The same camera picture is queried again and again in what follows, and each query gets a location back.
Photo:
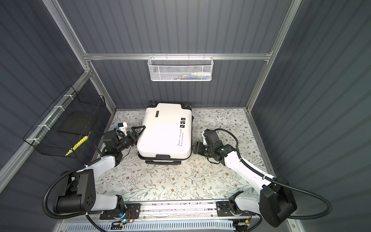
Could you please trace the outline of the white black suitcase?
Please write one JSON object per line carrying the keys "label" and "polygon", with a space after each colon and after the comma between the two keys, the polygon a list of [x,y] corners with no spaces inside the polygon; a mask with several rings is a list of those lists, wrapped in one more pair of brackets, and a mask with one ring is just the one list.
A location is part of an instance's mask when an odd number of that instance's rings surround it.
{"label": "white black suitcase", "polygon": [[191,103],[150,101],[137,142],[138,157],[146,164],[181,165],[192,155]]}

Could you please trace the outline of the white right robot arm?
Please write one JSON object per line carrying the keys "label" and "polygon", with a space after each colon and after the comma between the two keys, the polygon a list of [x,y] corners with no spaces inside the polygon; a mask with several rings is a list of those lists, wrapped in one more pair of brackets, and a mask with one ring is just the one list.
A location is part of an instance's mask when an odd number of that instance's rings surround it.
{"label": "white right robot arm", "polygon": [[[238,145],[224,145],[217,134],[218,131],[219,129],[206,129],[203,133],[203,141],[195,142],[192,152],[206,157],[211,164],[222,164],[233,170],[257,193],[253,195],[240,190],[233,194],[227,203],[217,202],[219,216],[227,214],[240,216],[243,213],[251,213],[257,215],[259,221],[265,220],[269,225],[277,228],[286,219],[318,219],[327,216],[332,211],[332,205],[326,198],[291,186],[285,178],[274,177],[259,169],[241,156]],[[298,208],[293,195],[294,191],[322,201],[326,204],[326,209],[311,215],[294,215]]]}

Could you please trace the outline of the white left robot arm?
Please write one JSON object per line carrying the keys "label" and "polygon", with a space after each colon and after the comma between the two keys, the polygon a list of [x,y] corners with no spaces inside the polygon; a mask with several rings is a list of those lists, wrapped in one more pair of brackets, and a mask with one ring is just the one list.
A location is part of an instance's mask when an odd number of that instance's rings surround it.
{"label": "white left robot arm", "polygon": [[98,194],[95,182],[103,173],[121,163],[122,152],[135,146],[145,129],[145,126],[136,126],[127,131],[120,124],[103,133],[104,148],[97,149],[100,157],[90,164],[62,173],[43,197],[43,212],[54,219],[109,211],[113,212],[113,218],[124,218],[128,210],[122,196]]}

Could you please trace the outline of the yellow black striped tape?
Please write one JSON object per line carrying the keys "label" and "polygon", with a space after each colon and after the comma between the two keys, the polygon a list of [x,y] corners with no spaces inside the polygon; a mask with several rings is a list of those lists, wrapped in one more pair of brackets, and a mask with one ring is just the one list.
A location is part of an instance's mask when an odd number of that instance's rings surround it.
{"label": "yellow black striped tape", "polygon": [[65,154],[65,156],[69,156],[71,153],[75,152],[84,142],[88,140],[88,136],[84,136],[79,142],[77,142],[69,151]]}

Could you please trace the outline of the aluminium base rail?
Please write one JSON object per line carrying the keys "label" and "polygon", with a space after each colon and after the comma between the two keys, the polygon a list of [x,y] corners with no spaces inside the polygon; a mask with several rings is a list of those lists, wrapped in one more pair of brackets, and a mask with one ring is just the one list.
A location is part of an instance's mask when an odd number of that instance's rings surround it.
{"label": "aluminium base rail", "polygon": [[189,200],[163,202],[126,202],[126,217],[138,220],[154,218],[232,218],[253,217],[261,214],[259,197],[254,196],[241,207],[224,200]]}

